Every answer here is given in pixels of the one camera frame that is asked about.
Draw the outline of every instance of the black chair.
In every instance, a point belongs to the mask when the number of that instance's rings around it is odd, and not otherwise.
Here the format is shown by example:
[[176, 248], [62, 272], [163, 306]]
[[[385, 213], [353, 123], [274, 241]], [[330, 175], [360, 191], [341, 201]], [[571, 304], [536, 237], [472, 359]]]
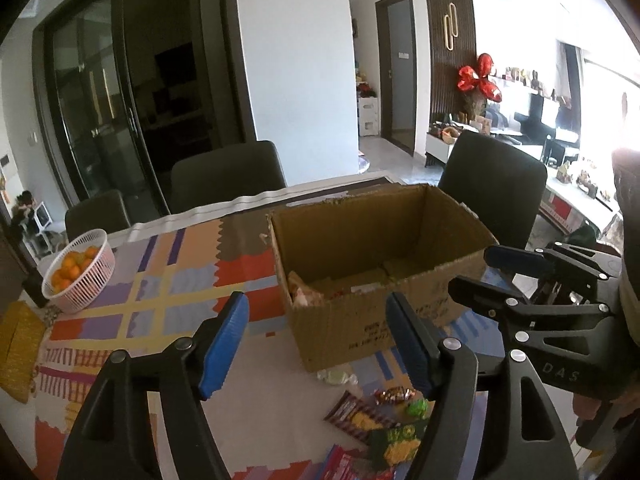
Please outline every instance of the black chair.
[[438, 187], [465, 203], [502, 245], [524, 249], [546, 184], [542, 162], [488, 136], [464, 132]]
[[174, 165], [171, 184], [172, 213], [287, 185], [278, 152], [269, 140], [232, 144], [185, 158]]
[[104, 229], [107, 233], [121, 231], [131, 227], [131, 222], [122, 193], [110, 189], [69, 209], [65, 226], [66, 236], [71, 241], [91, 229]]

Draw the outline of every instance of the hand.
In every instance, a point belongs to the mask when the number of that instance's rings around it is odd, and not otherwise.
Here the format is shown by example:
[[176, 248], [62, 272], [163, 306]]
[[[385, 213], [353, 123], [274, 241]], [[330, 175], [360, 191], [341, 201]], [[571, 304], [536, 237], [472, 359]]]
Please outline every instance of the hand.
[[[640, 408], [640, 383], [634, 383], [629, 386], [612, 403], [623, 407], [620, 418], [631, 415]], [[600, 400], [574, 394], [574, 413], [583, 420], [593, 420], [601, 404]]]

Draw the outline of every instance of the fruit basket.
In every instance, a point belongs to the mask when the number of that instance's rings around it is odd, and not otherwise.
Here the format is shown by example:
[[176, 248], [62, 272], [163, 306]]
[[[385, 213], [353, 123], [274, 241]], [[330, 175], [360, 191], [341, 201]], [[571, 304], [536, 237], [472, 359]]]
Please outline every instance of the fruit basket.
[[42, 280], [42, 295], [62, 312], [74, 314], [98, 297], [115, 266], [107, 233], [94, 229], [73, 240], [53, 260]]

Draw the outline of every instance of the foil balloon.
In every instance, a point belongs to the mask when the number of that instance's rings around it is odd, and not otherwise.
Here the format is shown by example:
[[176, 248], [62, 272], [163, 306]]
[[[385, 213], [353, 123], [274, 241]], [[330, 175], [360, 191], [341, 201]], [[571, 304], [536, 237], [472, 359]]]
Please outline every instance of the foil balloon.
[[463, 66], [458, 70], [458, 75], [460, 76], [458, 89], [462, 92], [469, 92], [478, 87], [485, 98], [497, 103], [502, 102], [502, 92], [488, 79], [488, 75], [491, 73], [493, 66], [494, 60], [489, 54], [480, 54], [480, 56], [478, 56], [477, 71], [469, 65]]

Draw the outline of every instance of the tablecloth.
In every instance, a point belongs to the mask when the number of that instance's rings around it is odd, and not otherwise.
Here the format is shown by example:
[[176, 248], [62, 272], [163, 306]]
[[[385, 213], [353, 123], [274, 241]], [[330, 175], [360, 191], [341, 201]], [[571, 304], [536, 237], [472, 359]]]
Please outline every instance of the tablecloth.
[[[274, 275], [266, 212], [249, 210], [116, 248], [116, 269], [102, 294], [82, 312], [60, 315], [43, 344], [34, 385], [38, 478], [55, 478], [66, 436], [113, 349], [133, 356], [161, 351], [216, 316], [234, 290], [247, 294], [250, 322], [224, 387], [203, 403], [233, 479], [311, 480], [333, 444], [358, 448], [356, 440], [322, 421], [344, 388], [303, 370]], [[445, 332], [476, 351], [504, 355], [496, 324], [471, 311]], [[344, 369], [358, 377], [359, 395], [410, 384], [395, 349]], [[159, 396], [148, 398], [163, 478], [173, 480]], [[482, 396], [476, 410], [461, 478], [471, 478], [475, 465]]]

